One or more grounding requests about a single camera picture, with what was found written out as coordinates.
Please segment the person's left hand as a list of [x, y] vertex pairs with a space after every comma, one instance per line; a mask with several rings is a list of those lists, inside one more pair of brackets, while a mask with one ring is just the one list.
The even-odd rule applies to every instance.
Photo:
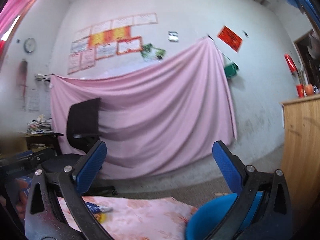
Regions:
[[12, 181], [10, 185], [13, 186], [13, 191], [16, 198], [16, 200], [14, 201], [15, 210], [20, 219], [25, 219], [28, 197], [26, 196], [23, 189], [27, 188], [29, 184], [24, 180], [15, 179], [15, 181]]

